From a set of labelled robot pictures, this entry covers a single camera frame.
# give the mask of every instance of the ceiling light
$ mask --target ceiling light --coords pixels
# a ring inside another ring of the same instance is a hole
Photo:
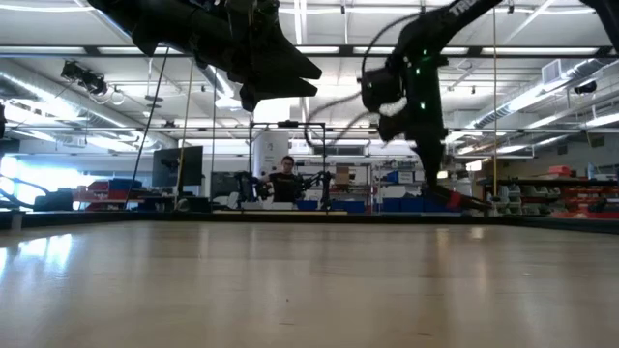
[[[230,87],[230,85],[228,84],[228,81],[221,76],[221,74],[219,73],[220,70],[214,68],[213,66],[209,66],[209,70],[215,74],[215,78],[217,79],[218,84],[223,89],[223,93],[221,93],[219,89],[217,90],[219,92],[218,95],[220,95],[220,97],[222,98],[234,97],[234,91],[232,90],[232,87]]]
[[[37,139],[40,139],[40,140],[51,141],[51,142],[55,142],[56,141],[56,139],[54,139],[50,135],[45,134],[45,133],[40,132],[40,131],[37,131],[37,130],[30,130],[30,131],[11,130],[11,132],[17,133],[17,134],[20,134],[20,135],[26,135],[26,136],[34,137],[34,138],[37,138]]]
[[[88,12],[96,9],[90,6],[84,7],[30,7],[30,6],[15,6],[0,4],[0,10],[20,11],[20,12],[38,12],[38,13],[74,13]]]
[[[512,145],[512,146],[505,146],[502,147],[500,149],[497,149],[496,152],[499,154],[509,154],[512,152],[516,152],[516,151],[520,151],[524,148],[526,148],[527,145]]]
[[[100,54],[144,54],[137,47],[122,46],[122,47],[98,47],[97,50]],[[165,54],[167,47],[155,48],[155,54]],[[176,49],[170,48],[169,54],[181,54]]]
[[[0,46],[0,54],[86,54],[84,47]]]
[[[539,121],[536,121],[536,122],[530,124],[526,128],[527,129],[534,129],[534,128],[537,128],[537,127],[545,126],[545,125],[547,125],[547,124],[549,124],[551,122],[554,122],[554,121],[556,121],[558,119],[559,119],[559,117],[557,117],[557,116],[548,116],[546,118],[543,118],[542,120],[539,120]]]
[[[296,46],[297,50],[303,54],[338,54],[337,46]]]
[[[420,8],[404,6],[360,6],[346,8],[346,11],[352,14],[412,15],[418,14]]]
[[[602,117],[593,119],[591,121],[587,121],[584,124],[582,124],[581,127],[587,129],[587,128],[603,126],[603,125],[607,125],[607,124],[611,124],[615,122],[619,122],[619,113],[602,116]]]
[[[595,47],[497,47],[497,54],[572,54],[572,55],[587,55],[594,54],[598,51]],[[493,55],[494,47],[482,49],[483,55]]]
[[[561,139],[563,139],[565,137],[566,137],[565,135],[556,136],[556,137],[553,137],[553,138],[550,138],[550,139],[546,139],[544,141],[540,141],[536,145],[537,146],[544,146],[544,145],[552,144],[553,142],[559,141],[559,140],[561,140]]]
[[[135,148],[131,145],[125,144],[117,140],[103,138],[103,137],[88,138],[88,143],[93,144],[95,146],[99,146],[101,148],[105,148],[105,149],[109,149],[113,151],[119,151],[119,152],[135,150]]]
[[[476,160],[470,163],[466,163],[466,171],[480,171],[482,170],[482,161]]]
[[[355,53],[355,54],[366,54],[367,50],[368,50],[367,46],[365,46],[365,47],[359,46],[359,47],[354,47],[352,49],[353,53]],[[379,47],[372,47],[369,50],[369,54],[391,54],[391,52],[393,52],[393,51],[394,51],[394,47],[392,47],[392,46],[389,46],[389,47],[385,47],[385,46],[380,47],[379,46]]]
[[[468,53],[467,47],[445,47],[441,51],[441,54],[463,55],[466,53]]]
[[[231,109],[231,110],[240,110],[243,108],[243,104],[241,101],[237,101],[231,98],[219,98],[215,101],[215,106],[217,108]]]
[[[460,150],[457,151],[458,155],[466,155],[468,153],[472,153],[473,151],[475,151],[475,147],[473,146],[467,146],[465,148],[462,148]]]

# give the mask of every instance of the wire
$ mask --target wire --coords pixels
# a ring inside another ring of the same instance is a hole
[[[376,34],[376,36],[374,37],[374,39],[372,39],[369,42],[368,48],[366,49],[366,53],[364,53],[364,58],[361,61],[361,74],[363,75],[364,73],[366,73],[366,61],[369,57],[369,53],[371,52],[371,50],[374,48],[374,46],[376,45],[376,42],[378,41],[378,39],[380,39],[381,36],[383,36],[383,34],[385,34],[389,29],[393,28],[394,26],[402,23],[403,21],[409,20],[409,19],[413,19],[415,17],[419,16],[419,14],[410,14],[410,15],[406,15],[400,19],[394,20],[393,22],[387,24],[387,26],[383,27],[378,34]]]
[[[417,16],[419,16],[419,14],[410,14],[410,15],[406,15],[406,16],[404,16],[402,18],[399,18],[397,20],[394,20],[393,22],[391,22],[391,23],[387,24],[385,27],[383,27],[378,32],[378,34],[376,34],[376,36],[369,42],[368,48],[366,49],[366,52],[364,53],[364,57],[363,57],[363,60],[361,62],[361,75],[362,76],[366,73],[366,61],[367,61],[367,59],[369,57],[369,53],[371,52],[371,50],[376,45],[376,42],[378,41],[378,39],[380,39],[380,37],[382,37],[383,34],[385,34],[389,29],[393,28],[394,26],[396,26],[396,25],[398,25],[398,24],[400,24],[400,23],[402,23],[402,22],[404,22],[406,20],[410,20],[412,18],[415,18]],[[342,103],[345,103],[345,102],[350,102],[350,101],[356,99],[359,96],[361,96],[361,92],[358,92],[358,93],[356,93],[356,94],[354,94],[352,96],[348,96],[348,97],[345,97],[345,98],[342,98],[342,99],[339,99],[339,100],[336,100],[336,101],[328,102],[328,103],[318,107],[317,109],[315,109],[309,115],[309,117],[307,119],[307,123],[310,123],[311,120],[314,118],[314,116],[316,116],[318,113],[320,113],[320,112],[322,112],[322,111],[324,111],[324,110],[326,110],[326,109],[328,109],[330,107],[333,107],[333,106],[336,106],[336,105],[339,105],[339,104],[342,104]],[[348,125],[345,127],[345,129],[338,134],[336,139],[332,140],[327,146],[332,146],[338,140],[342,139],[348,133],[348,131],[350,130],[350,128],[352,126],[354,126],[357,122],[361,121],[363,118],[369,116],[370,114],[372,114],[372,112],[367,111],[367,112],[363,112],[363,113],[357,115],[350,123],[348,123]],[[309,125],[305,126],[303,135],[304,135],[308,145],[313,146],[314,144],[311,142],[310,136],[308,135],[308,127],[309,127]]]
[[[155,91],[155,100],[159,95],[159,89],[162,86],[163,79],[163,71],[165,71],[165,64],[167,63],[167,56],[170,52],[170,47],[165,51],[165,55],[163,56],[163,64],[162,64],[162,73],[159,75],[159,82],[157,82],[157,90]],[[125,198],[125,209],[127,209],[127,205],[129,204],[129,195],[132,193],[133,182],[135,181],[135,176],[137,175],[137,167],[139,166],[139,160],[142,158],[142,151],[144,150],[144,143],[146,142],[146,134],[148,134],[148,130],[151,128],[151,121],[153,121],[153,113],[155,112],[155,104],[153,101],[153,105],[151,106],[151,113],[148,115],[148,122],[146,123],[146,128],[144,129],[144,136],[142,137],[142,143],[139,146],[139,151],[137,152],[137,159],[135,160],[135,168],[133,169],[132,181],[129,183],[129,191],[127,192],[127,197]]]
[[[330,107],[333,107],[333,106],[336,106],[336,105],[339,105],[339,104],[342,104],[342,103],[345,103],[345,102],[353,101],[353,100],[357,99],[359,96],[361,96],[361,92],[357,92],[354,95],[351,95],[351,96],[348,96],[348,97],[344,97],[344,98],[338,99],[336,101],[327,102],[326,104],[323,104],[323,105],[319,106],[318,108],[316,108],[315,110],[313,110],[309,114],[308,119],[306,120],[306,124],[305,124],[304,130],[303,130],[303,136],[306,139],[306,143],[308,143],[308,145],[310,145],[310,146],[316,145],[316,144],[311,142],[310,135],[308,134],[308,129],[310,127],[309,123],[311,123],[311,121],[316,117],[316,115],[318,115],[319,113],[321,113],[322,111],[324,111],[324,110],[326,110],[326,109],[328,109]],[[363,114],[355,117],[355,119],[348,124],[348,126],[345,128],[345,130],[343,130],[343,131],[341,131],[339,133],[338,139],[341,139],[355,123],[359,122],[359,120],[362,118],[362,115],[366,115],[367,113],[368,112],[364,112]],[[335,144],[335,142],[336,142],[336,140],[330,142],[327,146],[331,146],[331,145]]]

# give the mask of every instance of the robotic arm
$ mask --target robotic arm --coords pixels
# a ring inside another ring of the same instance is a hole
[[[303,78],[322,71],[283,35],[279,0],[88,0],[152,57],[160,44],[193,55],[202,73],[224,70],[253,111],[266,99],[311,97],[317,89]]]
[[[619,2],[581,1],[600,14],[613,45],[619,48]],[[392,117],[381,115],[378,133],[385,142],[400,134],[414,140],[417,144],[414,150],[426,171],[427,189],[452,203],[461,201],[439,187],[436,179],[445,153],[441,140],[448,133],[443,125],[438,79],[438,68],[448,62],[440,54],[455,34],[499,3],[501,0],[456,0],[449,6],[419,15],[401,30],[398,44],[385,66],[363,72],[361,80],[363,103],[369,111],[379,113],[381,105],[406,97],[403,110]]]

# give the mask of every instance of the blue bin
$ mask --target blue bin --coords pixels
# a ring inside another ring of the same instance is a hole
[[[366,212],[366,202],[364,201],[345,201],[344,210],[348,214],[363,214]]]
[[[384,198],[383,209],[381,212],[385,213],[399,213],[401,212],[401,198]]]
[[[318,209],[318,201],[297,201],[300,211],[314,211]]]
[[[432,199],[424,200],[424,212],[426,213],[461,213],[462,209],[450,209]]]
[[[406,213],[422,213],[424,211],[424,198],[402,198],[401,210]]]
[[[345,211],[348,214],[363,214],[366,212],[366,203],[364,201],[333,201],[331,209]]]

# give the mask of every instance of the wooden platform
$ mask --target wooden platform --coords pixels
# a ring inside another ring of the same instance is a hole
[[[0,237],[0,347],[616,347],[619,237],[134,221]]]

